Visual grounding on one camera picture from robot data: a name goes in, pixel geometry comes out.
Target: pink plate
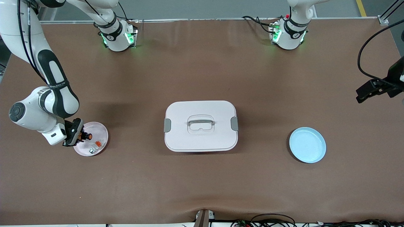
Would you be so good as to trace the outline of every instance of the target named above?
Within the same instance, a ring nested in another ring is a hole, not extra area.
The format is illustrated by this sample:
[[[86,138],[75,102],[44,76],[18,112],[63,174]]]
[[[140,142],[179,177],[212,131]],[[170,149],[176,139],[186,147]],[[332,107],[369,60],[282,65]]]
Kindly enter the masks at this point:
[[[100,153],[108,142],[107,128],[98,122],[88,122],[84,124],[84,131],[86,133],[91,133],[93,138],[91,140],[79,142],[74,146],[74,150],[82,156],[94,156]]]

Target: yellow floor stripe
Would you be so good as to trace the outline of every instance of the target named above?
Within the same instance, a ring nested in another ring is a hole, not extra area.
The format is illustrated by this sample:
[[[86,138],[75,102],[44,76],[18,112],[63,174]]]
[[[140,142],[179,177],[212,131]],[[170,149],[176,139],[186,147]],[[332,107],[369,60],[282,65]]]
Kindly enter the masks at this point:
[[[356,0],[356,4],[358,4],[359,12],[362,17],[366,17],[365,8],[363,8],[362,0]]]

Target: green indicator light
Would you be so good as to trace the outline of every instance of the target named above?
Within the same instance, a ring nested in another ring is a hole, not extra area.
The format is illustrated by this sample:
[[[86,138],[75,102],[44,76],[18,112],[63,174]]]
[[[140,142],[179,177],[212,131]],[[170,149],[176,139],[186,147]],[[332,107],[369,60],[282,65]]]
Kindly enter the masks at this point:
[[[306,34],[306,31],[303,33],[303,35],[302,35],[302,39],[300,40],[300,43],[302,43],[303,42],[303,40],[304,40],[304,35]]]
[[[132,44],[134,42],[133,36],[131,34],[127,34],[127,33],[125,33],[125,35],[126,35],[126,38],[129,42],[129,44]]]
[[[278,31],[274,34],[274,42],[279,40],[280,35],[282,34],[282,30],[278,29]]]
[[[107,44],[107,41],[105,40],[105,37],[104,37],[104,35],[101,33],[101,37],[102,37],[102,39],[104,40],[104,44],[106,45],[106,46],[108,46],[108,44]]]

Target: floor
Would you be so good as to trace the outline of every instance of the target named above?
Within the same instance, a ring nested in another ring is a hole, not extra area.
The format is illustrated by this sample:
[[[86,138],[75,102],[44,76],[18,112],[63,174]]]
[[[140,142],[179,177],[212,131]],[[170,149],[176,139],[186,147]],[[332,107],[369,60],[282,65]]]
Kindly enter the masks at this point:
[[[240,18],[245,15],[259,17],[278,17],[288,14],[286,0],[120,0],[128,18],[133,19],[215,19]],[[357,2],[361,0],[331,0],[316,5],[317,17],[360,17],[361,12]],[[391,5],[394,0],[362,0],[365,14],[377,16]],[[114,11],[123,16],[119,7]],[[404,15],[404,6],[401,6],[390,18],[395,23]],[[76,7],[66,3],[61,8],[42,9],[39,17],[46,21],[83,21],[90,18]],[[404,56],[404,40],[402,32],[404,24],[391,30],[398,50]],[[0,40],[0,64],[6,66],[10,52]],[[0,81],[4,67],[0,65]]]

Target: blue plate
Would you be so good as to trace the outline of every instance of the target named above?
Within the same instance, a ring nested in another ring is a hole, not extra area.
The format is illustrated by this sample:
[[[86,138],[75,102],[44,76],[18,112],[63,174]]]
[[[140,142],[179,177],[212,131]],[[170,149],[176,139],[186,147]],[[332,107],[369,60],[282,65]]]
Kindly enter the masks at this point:
[[[326,154],[326,141],[315,129],[302,127],[292,132],[289,146],[293,155],[302,162],[320,161]]]

